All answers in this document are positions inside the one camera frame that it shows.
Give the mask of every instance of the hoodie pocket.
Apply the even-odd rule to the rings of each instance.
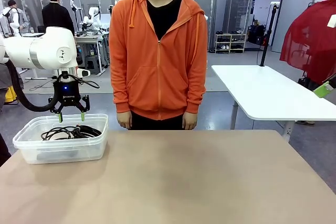
[[[127,84],[130,106],[145,111],[159,109],[157,75],[156,67],[140,67],[137,70]]]
[[[161,107],[169,110],[180,110],[187,107],[188,84],[177,69],[163,70]]]

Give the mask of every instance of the clear plastic bin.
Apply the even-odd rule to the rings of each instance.
[[[42,141],[41,134],[55,127],[86,125],[102,134],[93,138]],[[82,122],[81,115],[64,115],[60,123],[57,116],[41,116],[31,120],[18,132],[13,143],[29,164],[63,163],[101,159],[108,132],[108,116],[87,114]]]

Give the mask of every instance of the orange hoodie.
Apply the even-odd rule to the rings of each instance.
[[[117,112],[154,120],[197,113],[205,93],[207,24],[193,0],[160,41],[146,0],[121,0],[112,12],[111,82]]]

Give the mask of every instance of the black pants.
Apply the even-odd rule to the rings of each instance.
[[[182,128],[183,115],[166,120],[153,120],[132,112],[132,128],[134,131],[177,131]]]
[[[10,156],[5,140],[0,133],[0,167],[10,158]]]

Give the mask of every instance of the black jacket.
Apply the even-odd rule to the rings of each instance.
[[[43,24],[48,26],[58,26],[69,29],[75,35],[74,25],[72,23],[68,10],[58,3],[49,3],[42,10]]]

